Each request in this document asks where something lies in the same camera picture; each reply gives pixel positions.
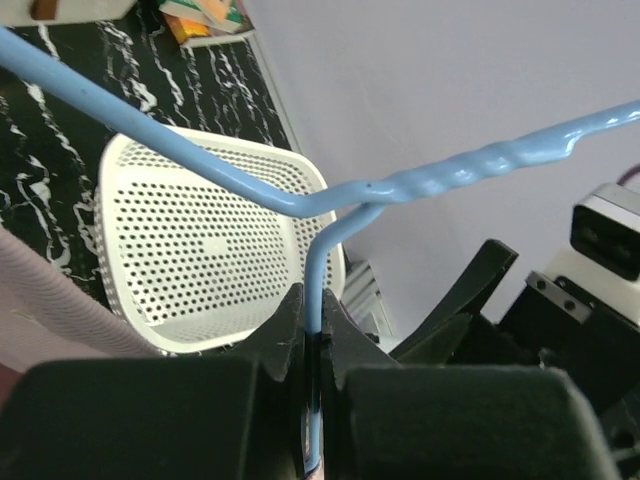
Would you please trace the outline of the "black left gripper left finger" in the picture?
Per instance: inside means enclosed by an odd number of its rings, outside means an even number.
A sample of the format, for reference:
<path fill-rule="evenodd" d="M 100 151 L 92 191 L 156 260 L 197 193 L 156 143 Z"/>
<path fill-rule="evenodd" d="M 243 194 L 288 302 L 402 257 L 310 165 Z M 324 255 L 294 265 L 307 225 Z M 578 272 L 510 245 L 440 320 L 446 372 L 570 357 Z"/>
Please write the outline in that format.
<path fill-rule="evenodd" d="M 56 361 L 1 412 L 5 479 L 300 479 L 302 288 L 231 350 Z"/>

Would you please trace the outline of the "pink tank top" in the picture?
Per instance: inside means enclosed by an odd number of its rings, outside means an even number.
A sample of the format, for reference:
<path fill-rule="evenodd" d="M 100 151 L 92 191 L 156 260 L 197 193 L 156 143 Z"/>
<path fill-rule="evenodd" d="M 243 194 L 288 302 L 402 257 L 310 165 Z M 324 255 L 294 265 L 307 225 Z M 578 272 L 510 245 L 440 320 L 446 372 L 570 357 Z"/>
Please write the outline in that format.
<path fill-rule="evenodd" d="M 159 356 L 124 320 L 6 229 L 1 230 L 1 364 Z"/>

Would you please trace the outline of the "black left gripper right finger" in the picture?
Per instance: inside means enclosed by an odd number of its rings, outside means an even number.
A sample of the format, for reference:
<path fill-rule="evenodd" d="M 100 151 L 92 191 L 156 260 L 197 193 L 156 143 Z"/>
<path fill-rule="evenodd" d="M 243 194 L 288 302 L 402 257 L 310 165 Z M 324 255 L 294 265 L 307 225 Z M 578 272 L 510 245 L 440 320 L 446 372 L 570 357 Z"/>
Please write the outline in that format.
<path fill-rule="evenodd" d="M 599 422 L 563 373 L 396 362 L 323 299 L 329 479 L 617 479 Z"/>

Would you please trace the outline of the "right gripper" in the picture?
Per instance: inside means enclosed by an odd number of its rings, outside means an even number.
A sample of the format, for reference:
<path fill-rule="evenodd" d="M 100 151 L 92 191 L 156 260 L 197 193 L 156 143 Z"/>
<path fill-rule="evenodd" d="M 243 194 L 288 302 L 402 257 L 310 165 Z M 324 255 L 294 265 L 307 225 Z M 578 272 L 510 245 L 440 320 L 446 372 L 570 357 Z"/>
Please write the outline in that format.
<path fill-rule="evenodd" d="M 575 282 L 532 272 L 498 324 L 481 310 L 517 259 L 489 239 L 419 327 L 400 363 L 522 365 L 568 374 L 589 400 L 619 465 L 639 462 L 639 328 Z"/>

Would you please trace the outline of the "blue wire hanger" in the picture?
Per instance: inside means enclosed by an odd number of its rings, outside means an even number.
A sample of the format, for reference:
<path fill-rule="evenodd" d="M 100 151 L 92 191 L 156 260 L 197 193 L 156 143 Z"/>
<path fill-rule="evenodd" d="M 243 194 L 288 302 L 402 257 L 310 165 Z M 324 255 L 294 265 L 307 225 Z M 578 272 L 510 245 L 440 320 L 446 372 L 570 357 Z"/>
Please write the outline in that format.
<path fill-rule="evenodd" d="M 370 225 L 389 205 L 435 197 L 482 180 L 569 157 L 579 140 L 639 119 L 632 101 L 556 124 L 519 138 L 491 143 L 447 159 L 396 172 L 378 181 L 349 181 L 300 196 L 279 190 L 221 160 L 99 87 L 64 63 L 1 30 L 1 65 L 41 86 L 118 133 L 147 146 L 185 169 L 271 211 L 294 218 L 316 217 L 350 207 L 312 241 L 305 262 L 305 330 L 310 348 L 319 348 L 321 288 L 329 251 Z"/>

